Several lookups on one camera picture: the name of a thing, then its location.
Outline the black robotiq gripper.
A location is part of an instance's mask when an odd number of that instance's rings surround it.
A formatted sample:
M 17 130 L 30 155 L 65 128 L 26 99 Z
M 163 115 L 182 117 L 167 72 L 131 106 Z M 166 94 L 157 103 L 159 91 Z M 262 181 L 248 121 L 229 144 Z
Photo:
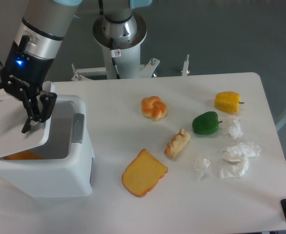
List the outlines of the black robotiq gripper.
M 28 118 L 22 128 L 27 133 L 35 121 L 44 122 L 52 114 L 56 97 L 54 93 L 44 91 L 40 97 L 42 109 L 39 109 L 37 96 L 42 92 L 43 81 L 50 69 L 53 59 L 41 59 L 12 44 L 5 64 L 0 61 L 0 89 L 22 101 Z

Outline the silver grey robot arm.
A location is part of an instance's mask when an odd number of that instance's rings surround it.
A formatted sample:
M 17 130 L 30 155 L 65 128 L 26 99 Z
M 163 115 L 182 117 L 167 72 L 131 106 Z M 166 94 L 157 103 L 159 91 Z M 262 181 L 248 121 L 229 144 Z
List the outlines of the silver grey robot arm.
M 108 79 L 141 77 L 141 43 L 147 28 L 134 9 L 150 4 L 149 0 L 97 1 L 100 15 L 93 35 L 102 47 Z M 6 62 L 0 61 L 0 89 L 21 101 L 28 115 L 23 133 L 32 123 L 51 117 L 57 95 L 42 85 L 79 5 L 78 0 L 29 1 Z

